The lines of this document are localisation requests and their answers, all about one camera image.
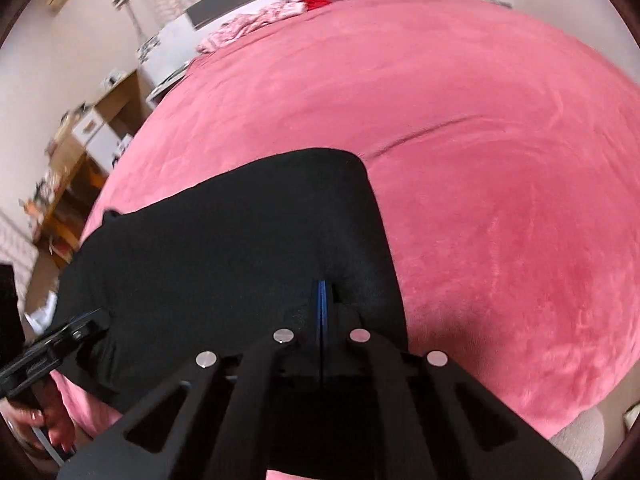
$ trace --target white cabinet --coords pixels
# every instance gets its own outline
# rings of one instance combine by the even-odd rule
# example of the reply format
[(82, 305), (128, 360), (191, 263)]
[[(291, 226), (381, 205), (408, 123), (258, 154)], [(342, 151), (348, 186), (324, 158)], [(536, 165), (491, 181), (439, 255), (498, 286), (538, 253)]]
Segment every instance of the white cabinet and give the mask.
[(78, 121), (72, 135), (105, 173), (113, 171), (113, 155), (120, 138), (95, 109)]
[(86, 152), (107, 174), (113, 171), (113, 157), (120, 137), (108, 124), (103, 124), (86, 146)]
[(95, 109), (90, 110), (78, 121), (76, 126), (74, 126), (72, 134), (80, 144), (86, 146), (103, 124), (104, 119), (101, 115), (96, 112)]

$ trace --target silver screw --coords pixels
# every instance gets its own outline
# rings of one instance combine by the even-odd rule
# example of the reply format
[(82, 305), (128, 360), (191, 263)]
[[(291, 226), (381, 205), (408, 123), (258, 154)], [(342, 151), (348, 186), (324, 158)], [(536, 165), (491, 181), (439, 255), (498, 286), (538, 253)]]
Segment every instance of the silver screw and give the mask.
[(351, 330), (349, 338), (356, 343), (366, 343), (371, 339), (371, 334), (368, 330), (364, 330), (363, 328), (355, 328), (354, 330)]
[(213, 366), (214, 364), (216, 364), (217, 360), (218, 360), (218, 356), (215, 355), (213, 352), (201, 352), (196, 357), (196, 364), (200, 368), (209, 368), (210, 366)]
[(447, 357), (447, 355), (440, 350), (434, 350), (433, 352), (429, 352), (427, 354), (427, 362), (431, 366), (441, 367), (447, 364), (448, 361), (449, 358)]
[(293, 340), (293, 332), (288, 328), (281, 328), (273, 333), (273, 338), (278, 343), (288, 343)]

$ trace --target black mount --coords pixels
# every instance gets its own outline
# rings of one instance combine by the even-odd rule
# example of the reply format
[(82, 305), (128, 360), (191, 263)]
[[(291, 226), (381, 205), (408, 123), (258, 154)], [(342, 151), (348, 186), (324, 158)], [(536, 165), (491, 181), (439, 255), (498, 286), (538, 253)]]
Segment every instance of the black mount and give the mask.
[[(308, 478), (579, 480), (577, 467), (443, 352), (397, 350), (358, 308), (314, 284), (294, 333), (239, 356), (215, 348), (66, 457), (59, 480)], [(108, 316), (72, 320), (0, 370), (0, 397), (30, 386), (99, 337)]]

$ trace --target bed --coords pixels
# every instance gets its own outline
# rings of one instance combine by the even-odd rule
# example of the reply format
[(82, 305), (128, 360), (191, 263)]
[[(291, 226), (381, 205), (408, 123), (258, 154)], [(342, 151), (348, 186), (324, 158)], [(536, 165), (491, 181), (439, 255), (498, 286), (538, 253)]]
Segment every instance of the bed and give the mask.
[(640, 89), (476, 0), (348, 0), (197, 58), (95, 204), (132, 212), (257, 158), (356, 153), (411, 350), (447, 351), (546, 437), (640, 355)]

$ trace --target black fabric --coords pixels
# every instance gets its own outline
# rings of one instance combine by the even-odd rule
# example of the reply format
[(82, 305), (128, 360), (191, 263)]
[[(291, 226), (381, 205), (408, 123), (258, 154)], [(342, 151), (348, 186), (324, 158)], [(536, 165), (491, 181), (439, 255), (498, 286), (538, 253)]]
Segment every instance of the black fabric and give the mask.
[(24, 348), (18, 312), (14, 267), (0, 263), (0, 367), (13, 361)]
[(110, 215), (61, 276), (55, 324), (96, 307), (104, 339), (61, 371), (124, 412), (204, 350), (243, 352), (306, 308), (313, 280), (357, 304), (405, 349), (385, 232), (362, 163), (347, 152), (276, 155), (131, 214)]

